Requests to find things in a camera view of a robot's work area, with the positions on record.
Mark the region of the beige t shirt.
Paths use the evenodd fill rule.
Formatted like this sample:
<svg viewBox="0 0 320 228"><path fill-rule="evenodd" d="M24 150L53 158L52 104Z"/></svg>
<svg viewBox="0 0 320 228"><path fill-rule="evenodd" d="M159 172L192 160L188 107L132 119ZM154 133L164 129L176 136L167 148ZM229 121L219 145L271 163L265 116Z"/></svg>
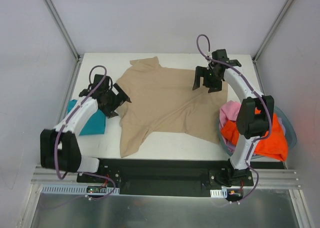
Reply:
<svg viewBox="0 0 320 228"><path fill-rule="evenodd" d="M185 133L218 144L220 108L227 102L228 84L209 93L193 90L195 73L162 67L158 57L130 61L130 68L116 81L130 101L118 109L120 156L132 155L153 132Z"/></svg>

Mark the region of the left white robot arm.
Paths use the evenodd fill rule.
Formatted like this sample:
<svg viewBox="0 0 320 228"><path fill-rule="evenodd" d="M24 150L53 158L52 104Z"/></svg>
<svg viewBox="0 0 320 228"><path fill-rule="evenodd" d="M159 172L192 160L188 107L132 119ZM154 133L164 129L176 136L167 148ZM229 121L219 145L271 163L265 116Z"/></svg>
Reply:
<svg viewBox="0 0 320 228"><path fill-rule="evenodd" d="M57 173L88 173L90 179L99 183L106 171L99 166L96 157L81 154L77 141L88 120L97 112L102 121L118 116L116 109L129 96L107 75L96 74L93 83L79 93L76 104L65 118L53 129L44 129L40 134L40 164L42 168Z"/></svg>

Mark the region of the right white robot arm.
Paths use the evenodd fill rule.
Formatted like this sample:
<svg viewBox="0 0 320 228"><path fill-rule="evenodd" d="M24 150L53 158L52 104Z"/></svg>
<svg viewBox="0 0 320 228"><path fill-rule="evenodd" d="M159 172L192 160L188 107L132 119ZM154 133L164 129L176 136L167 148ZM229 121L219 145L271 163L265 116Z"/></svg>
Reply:
<svg viewBox="0 0 320 228"><path fill-rule="evenodd" d="M243 179L241 171L249 169L258 142L271 134L274 98L258 91L240 70L240 62L229 59L225 49L215 50L211 55L202 51L199 53L207 65L195 68L192 89L205 87L209 94L218 93L223 90L224 84L228 84L240 101L236 117L239 140L229 159L231 169L225 172L226 182L234 186Z"/></svg>

